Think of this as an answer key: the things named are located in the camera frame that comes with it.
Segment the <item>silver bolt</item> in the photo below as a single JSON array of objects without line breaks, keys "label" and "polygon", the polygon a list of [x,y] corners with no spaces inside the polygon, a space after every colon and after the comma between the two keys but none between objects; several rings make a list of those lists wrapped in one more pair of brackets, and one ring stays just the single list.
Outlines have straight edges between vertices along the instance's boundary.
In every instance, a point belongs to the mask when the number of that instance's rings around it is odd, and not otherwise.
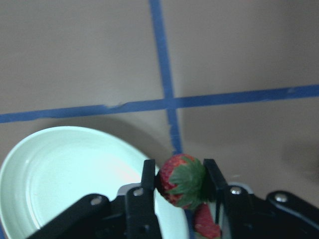
[{"label": "silver bolt", "polygon": [[102,196],[96,196],[95,198],[91,200],[91,205],[95,206],[100,204],[101,202],[102,202]]},{"label": "silver bolt", "polygon": [[283,193],[277,193],[275,195],[275,200],[277,202],[280,202],[280,203],[285,203],[286,201],[288,201],[288,197],[286,194],[283,194]]},{"label": "silver bolt", "polygon": [[241,187],[237,187],[237,186],[231,187],[230,192],[234,195],[239,195],[241,194]]},{"label": "silver bolt", "polygon": [[143,188],[138,188],[138,189],[134,190],[133,195],[134,196],[141,196],[141,195],[143,195],[143,193],[144,193]]}]

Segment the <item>screw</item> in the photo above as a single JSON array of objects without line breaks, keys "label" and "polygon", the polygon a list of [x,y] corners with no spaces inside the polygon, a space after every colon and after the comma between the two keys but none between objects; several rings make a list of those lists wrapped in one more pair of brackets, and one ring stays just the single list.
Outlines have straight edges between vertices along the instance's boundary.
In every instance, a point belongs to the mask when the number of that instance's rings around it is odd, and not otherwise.
[{"label": "screw", "polygon": [[277,193],[275,195],[275,200],[277,202],[280,202],[280,203],[285,203],[286,201],[288,201],[288,197],[286,194],[283,194],[283,193]]},{"label": "screw", "polygon": [[96,196],[95,198],[91,200],[91,205],[95,206],[100,204],[101,202],[102,202],[102,196]]},{"label": "screw", "polygon": [[237,187],[237,186],[231,187],[230,192],[231,194],[239,195],[241,194],[241,187]]},{"label": "screw", "polygon": [[134,196],[141,196],[141,195],[143,195],[143,193],[144,193],[143,188],[138,188],[138,189],[134,190],[133,195]]}]

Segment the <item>red strawberry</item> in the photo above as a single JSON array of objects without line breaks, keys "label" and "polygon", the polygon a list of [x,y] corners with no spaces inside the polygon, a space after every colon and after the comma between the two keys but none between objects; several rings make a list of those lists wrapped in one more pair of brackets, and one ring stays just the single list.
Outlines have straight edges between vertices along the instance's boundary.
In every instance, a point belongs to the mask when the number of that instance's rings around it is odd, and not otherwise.
[{"label": "red strawberry", "polygon": [[197,158],[177,154],[159,170],[157,189],[174,206],[193,210],[202,203],[204,176],[205,168]]},{"label": "red strawberry", "polygon": [[215,224],[206,203],[201,204],[194,213],[194,230],[199,238],[217,239],[220,238],[220,227]]}]

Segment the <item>round plate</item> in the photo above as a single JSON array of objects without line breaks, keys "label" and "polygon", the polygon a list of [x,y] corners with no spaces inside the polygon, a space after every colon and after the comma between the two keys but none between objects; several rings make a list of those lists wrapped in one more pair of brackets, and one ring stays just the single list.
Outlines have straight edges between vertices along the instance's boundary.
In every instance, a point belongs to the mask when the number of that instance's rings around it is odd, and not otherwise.
[{"label": "round plate", "polygon": [[[26,238],[87,194],[114,200],[122,185],[141,181],[145,159],[119,138],[84,127],[53,127],[28,136],[0,171],[0,217],[8,238]],[[155,212],[164,239],[189,238],[184,211],[157,190]]]}]

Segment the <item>green strawberry calyx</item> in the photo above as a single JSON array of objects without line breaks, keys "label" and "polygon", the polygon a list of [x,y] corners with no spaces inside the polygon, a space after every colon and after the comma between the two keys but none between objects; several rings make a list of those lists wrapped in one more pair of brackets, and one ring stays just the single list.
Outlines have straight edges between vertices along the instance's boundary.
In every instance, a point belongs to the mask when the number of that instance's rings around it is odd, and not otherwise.
[{"label": "green strawberry calyx", "polygon": [[202,184],[205,178],[205,167],[195,158],[194,160],[183,156],[186,164],[177,166],[169,177],[169,182],[176,184],[173,189],[167,190],[169,194],[181,194],[177,207],[187,207],[194,210],[202,202]]}]

